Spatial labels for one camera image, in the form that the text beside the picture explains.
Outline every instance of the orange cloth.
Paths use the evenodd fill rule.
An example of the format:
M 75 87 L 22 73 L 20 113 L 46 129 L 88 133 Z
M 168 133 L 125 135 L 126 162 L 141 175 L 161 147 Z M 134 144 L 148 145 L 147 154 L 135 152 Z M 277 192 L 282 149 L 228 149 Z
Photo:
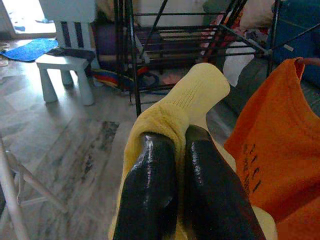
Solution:
M 253 205 L 270 213 L 280 240 L 320 240 L 320 118 L 288 59 L 241 112 L 225 149 Z

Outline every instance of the blue rug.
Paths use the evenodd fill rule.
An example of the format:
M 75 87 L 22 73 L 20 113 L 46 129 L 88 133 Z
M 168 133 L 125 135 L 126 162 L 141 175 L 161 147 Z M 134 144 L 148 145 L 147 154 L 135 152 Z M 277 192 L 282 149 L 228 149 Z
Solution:
M 1 52 L 0 54 L 8 59 L 22 62 L 32 62 L 57 46 L 58 42 L 56 40 L 37 38 L 24 46 Z

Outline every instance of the gray fabric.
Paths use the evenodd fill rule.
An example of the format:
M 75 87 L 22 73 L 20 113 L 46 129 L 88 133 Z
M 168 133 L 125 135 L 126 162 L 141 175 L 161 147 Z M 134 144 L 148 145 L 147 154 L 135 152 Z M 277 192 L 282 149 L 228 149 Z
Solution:
M 222 69 L 221 62 L 222 61 L 218 63 L 219 69 Z M 268 61 L 266 59 L 254 58 L 242 70 L 237 86 L 231 86 L 230 94 L 224 101 L 238 115 L 245 107 L 249 98 L 265 81 L 267 76 L 267 65 Z M 307 103 L 313 112 L 320 117 L 320 88 L 304 80 L 301 81 L 301 88 Z
M 268 61 L 266 59 L 254 58 L 242 70 L 237 86 L 231 86 L 230 94 L 224 101 L 237 114 L 240 114 L 249 98 L 266 79 L 267 65 Z
M 310 108 L 320 117 L 320 88 L 308 81 L 302 81 L 301 88 Z
M 207 0 L 203 4 L 203 10 L 206 13 L 218 13 L 226 11 L 229 6 L 231 0 Z M 213 19 L 215 19 L 217 15 L 206 15 L 203 18 L 203 25 L 209 25 Z

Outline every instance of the drying rack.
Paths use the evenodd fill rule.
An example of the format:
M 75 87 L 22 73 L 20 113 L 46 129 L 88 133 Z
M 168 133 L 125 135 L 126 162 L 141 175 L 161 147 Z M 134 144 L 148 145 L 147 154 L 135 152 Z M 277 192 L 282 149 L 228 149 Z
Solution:
M 231 29 L 247 0 L 232 0 L 226 11 L 212 13 L 164 13 L 168 0 L 163 0 L 158 13 L 134 13 L 132 0 L 114 0 L 115 31 L 116 31 L 116 72 L 122 85 L 122 76 L 131 71 L 134 81 L 136 115 L 141 113 L 140 93 L 171 89 L 174 84 L 163 84 L 151 87 L 141 87 L 138 81 L 138 69 L 148 67 L 157 69 L 160 73 L 165 68 L 191 66 L 195 63 L 209 62 L 213 58 L 239 55 L 260 55 L 268 59 L 267 76 L 273 68 L 273 51 L 283 45 L 301 37 L 302 35 L 320 27 L 320 23 L 305 30 L 294 38 L 275 46 L 277 23 L 281 0 L 275 0 L 274 15 L 271 27 L 270 48 L 267 50 L 256 42 L 246 39 Z M 218 25 L 186 25 L 186 26 L 158 26 L 161 16 L 203 16 L 223 15 Z M 152 27 L 139 26 L 136 17 L 155 16 Z M 209 32 L 209 37 L 203 38 L 202 32 Z M 253 52 L 221 53 L 221 49 L 239 48 L 226 46 L 226 39 L 242 41 L 253 48 Z M 209 47 L 200 47 L 200 43 L 208 43 Z M 130 101 L 132 90 L 129 90 Z

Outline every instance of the marble floor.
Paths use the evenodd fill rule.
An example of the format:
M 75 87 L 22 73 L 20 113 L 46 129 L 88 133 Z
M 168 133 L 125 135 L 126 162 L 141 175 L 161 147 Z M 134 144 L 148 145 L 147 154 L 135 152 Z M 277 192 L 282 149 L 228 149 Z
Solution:
M 12 47 L 25 43 L 27 42 L 10 42 Z M 104 156 L 106 161 L 99 165 L 99 172 L 95 173 L 98 180 L 96 179 L 94 186 L 90 187 L 89 183 L 85 183 L 83 187 L 87 188 L 90 194 L 80 190 L 82 189 L 81 184 L 77 182 L 74 184 L 78 192 L 83 193 L 82 197 L 75 196 L 76 199 L 73 199 L 72 205 L 81 206 L 75 207 L 73 211 L 77 221 L 80 221 L 81 224 L 78 227 L 75 226 L 77 224 L 74 222 L 74 215 L 62 216 L 55 211 L 52 213 L 54 207 L 50 207 L 50 204 L 46 202 L 35 206 L 35 209 L 24 210 L 27 219 L 34 216 L 32 211 L 41 210 L 44 215 L 53 214 L 46 220 L 36 215 L 33 221 L 28 221 L 28 228 L 32 229 L 34 240 L 106 239 L 121 178 L 123 150 L 136 119 L 135 106 L 130 104 L 127 94 L 107 86 L 94 87 L 93 84 L 91 87 L 95 103 L 91 106 L 83 106 L 77 76 L 74 73 L 72 73 L 74 85 L 65 87 L 59 71 L 49 70 L 48 72 L 53 79 L 52 83 L 58 101 L 46 104 L 43 101 L 40 75 L 35 63 L 10 61 L 8 66 L 0 67 L 0 133 L 5 147 L 11 150 L 18 161 L 35 175 L 42 176 L 48 173 L 49 169 L 46 168 L 49 168 L 51 161 L 57 160 L 58 156 L 82 154 L 88 157 L 84 149 L 90 148 L 81 140 L 90 139 L 88 144 L 94 141 L 92 134 L 99 135 L 104 129 L 104 124 L 112 126 L 113 130 L 110 132 L 112 140 L 108 140 L 106 149 L 97 148 L 96 151 L 93 151 L 95 156 Z M 162 96 L 159 95 L 143 94 L 141 101 L 148 104 L 143 104 L 142 110 L 161 98 Z M 235 121 L 236 118 L 223 103 L 217 104 L 207 115 L 209 130 L 220 143 L 223 143 L 230 135 L 232 131 L 230 126 L 234 126 Z M 67 143 L 73 146 L 73 151 L 68 150 Z M 80 160 L 74 164 L 73 162 L 68 164 L 79 169 L 80 172 L 86 168 L 86 163 Z M 74 173 L 74 178 L 78 178 L 80 172 L 77 173 L 78 175 Z M 61 189 L 66 188 L 63 181 L 69 179 L 68 177 L 72 176 L 66 174 L 61 178 L 58 177 L 59 184 L 55 185 L 52 185 L 54 177 L 44 178 L 43 181 L 57 190 L 61 198 L 66 198 L 68 195 Z M 61 221 L 57 223 L 53 220 L 54 218 L 59 218 Z M 56 234 L 48 232 L 49 228 L 43 224 L 44 221 L 55 226 Z M 66 226 L 72 228 L 72 231 L 68 231 L 72 237 L 65 234 Z M 0 239 L 16 239 L 10 224 L 2 235 L 0 233 Z

